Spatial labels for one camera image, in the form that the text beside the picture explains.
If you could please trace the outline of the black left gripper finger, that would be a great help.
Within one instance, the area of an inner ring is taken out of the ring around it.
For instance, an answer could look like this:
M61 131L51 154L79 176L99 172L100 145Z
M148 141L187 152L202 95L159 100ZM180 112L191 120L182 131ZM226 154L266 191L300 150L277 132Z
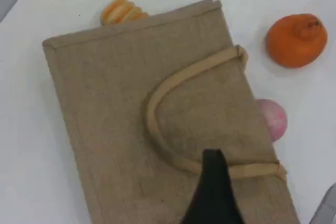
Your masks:
M219 149L203 150L201 176L181 223L244 223L225 156Z

